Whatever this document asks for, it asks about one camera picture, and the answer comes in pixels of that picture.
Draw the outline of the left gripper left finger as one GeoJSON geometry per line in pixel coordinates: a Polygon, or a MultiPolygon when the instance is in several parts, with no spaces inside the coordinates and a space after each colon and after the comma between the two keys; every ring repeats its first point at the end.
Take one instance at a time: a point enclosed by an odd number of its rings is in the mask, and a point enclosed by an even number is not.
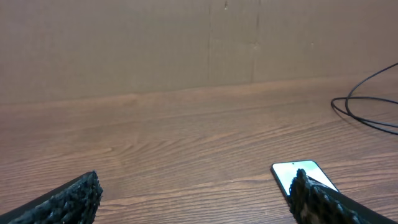
{"type": "Polygon", "coordinates": [[[7,224],[92,224],[103,189],[95,171],[87,172],[1,215],[7,224]]]}

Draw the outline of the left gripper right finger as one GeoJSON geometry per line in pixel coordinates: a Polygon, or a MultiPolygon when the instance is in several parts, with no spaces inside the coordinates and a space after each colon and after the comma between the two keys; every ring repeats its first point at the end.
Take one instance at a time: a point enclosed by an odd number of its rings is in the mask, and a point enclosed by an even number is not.
{"type": "Polygon", "coordinates": [[[289,188],[288,204],[297,223],[395,224],[368,207],[298,169],[289,188]]]}

